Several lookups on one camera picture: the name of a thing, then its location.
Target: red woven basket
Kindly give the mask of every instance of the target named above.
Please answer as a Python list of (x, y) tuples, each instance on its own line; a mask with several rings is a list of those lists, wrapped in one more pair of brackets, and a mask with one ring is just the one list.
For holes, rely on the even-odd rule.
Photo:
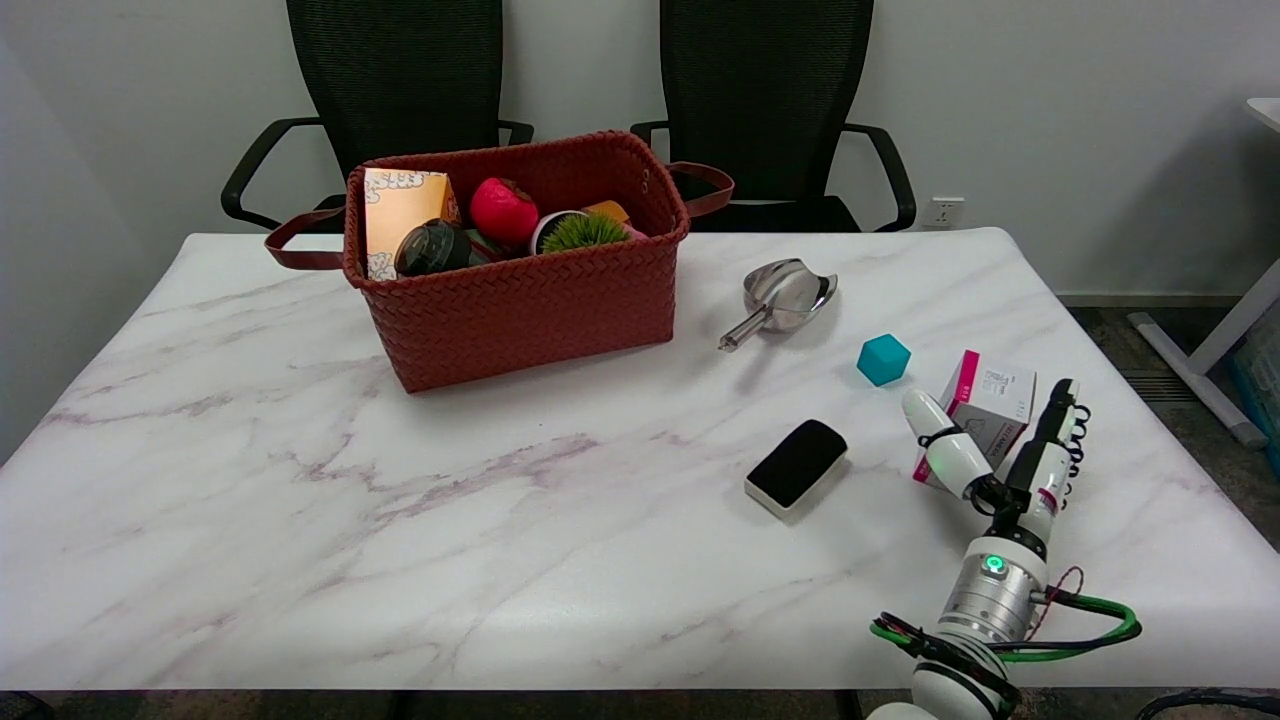
[[(543, 214), (616, 200), (650, 236), (614, 245), (521, 258), (434, 275), (378, 282), (365, 277), (365, 168), (448, 173), (465, 209), (490, 177), (516, 181)], [(666, 342), (676, 309), (676, 249), (689, 219), (728, 202), (719, 170), (676, 163), (719, 190), (681, 201), (667, 168), (640, 138), (599, 132), (536, 145), (403, 155), (356, 168), (347, 179), (343, 251), (289, 251), (308, 225), (338, 210), (307, 213), (266, 240), (293, 269), (342, 268), (365, 295), (392, 368), (407, 392), (613, 350)]]

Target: gray carpet floor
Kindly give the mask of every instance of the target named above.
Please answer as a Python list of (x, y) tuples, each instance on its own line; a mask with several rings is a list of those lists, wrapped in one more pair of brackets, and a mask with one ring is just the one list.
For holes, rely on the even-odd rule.
[[(1076, 320), (1121, 372), (1167, 370), (1125, 320), (1128, 310), (1078, 309)], [(1152, 310), (1180, 343), (1193, 346), (1222, 316), (1220, 310)], [(1215, 377), (1229, 393), (1225, 374)], [(1244, 450), (1196, 402), (1153, 404), (1156, 414), (1204, 466), (1257, 529), (1280, 548), (1280, 482), (1266, 457)], [(1025, 720), (1128, 720), (1148, 701), (1174, 688), (1028, 691), (1015, 717)], [(863, 710), (908, 700), (905, 692), (859, 693)], [(389, 693), (370, 692), (138, 692), (44, 696), (64, 720), (380, 720)], [(0, 701), (0, 719), (17, 716), (20, 701)], [(836, 702), (822, 692), (593, 692), (593, 693), (419, 693), (413, 719), (556, 720), (782, 720), (836, 717)], [(1160, 720), (1261, 717), (1234, 708), (1170, 710)]]

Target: white box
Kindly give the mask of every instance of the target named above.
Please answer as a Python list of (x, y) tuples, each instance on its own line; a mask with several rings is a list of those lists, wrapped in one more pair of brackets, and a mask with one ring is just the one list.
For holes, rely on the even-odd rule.
[[(938, 398), (955, 424), (978, 445), (992, 470), (1000, 468), (1030, 424), (1034, 401), (1036, 373), (991, 360), (973, 350), (964, 351), (946, 392)], [(923, 450), (911, 478), (936, 488), (942, 487), (929, 470)]]

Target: green cable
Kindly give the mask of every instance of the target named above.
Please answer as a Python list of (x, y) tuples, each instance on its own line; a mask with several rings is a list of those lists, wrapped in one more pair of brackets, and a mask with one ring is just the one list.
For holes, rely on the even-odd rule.
[[(1076, 594), (1071, 597), (1070, 605), (1068, 607), (1076, 607), (1079, 610), (1097, 611), (1102, 615), (1110, 615), (1112, 618), (1119, 618), (1121, 621), (1111, 632), (1098, 638), (1098, 641), (1110, 641), (1114, 638), (1124, 637), (1130, 634), (1134, 628), (1138, 626), (1138, 615), (1128, 606), (1121, 605), (1115, 601), (1105, 600), (1101, 597), (1091, 597), (1084, 594)], [(905, 647), (910, 644), (910, 638), (900, 633), (895, 633), (887, 628), (881, 628), (872, 623), (872, 634), (883, 638), (899, 647)], [(996, 656), (1001, 661), (1009, 664), (1016, 662), (1053, 662), (1056, 660), (1068, 660), (1070, 657), (1076, 657), (1091, 652), (1097, 648), (1085, 650), (1023, 650), (1023, 651), (1009, 651), (997, 652)]]
[(911, 642), (906, 635), (900, 635), (893, 630), (890, 630), (887, 628), (881, 628), (876, 623), (872, 623), (872, 634), (878, 638), (884, 638), (888, 642), (896, 644), (897, 647), (906, 647)]

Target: floor vent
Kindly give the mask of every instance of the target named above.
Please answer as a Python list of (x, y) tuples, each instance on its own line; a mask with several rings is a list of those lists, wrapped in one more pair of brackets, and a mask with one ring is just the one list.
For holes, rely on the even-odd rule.
[(1172, 370), (1121, 370), (1120, 374), (1152, 407), (1196, 407), (1201, 404)]

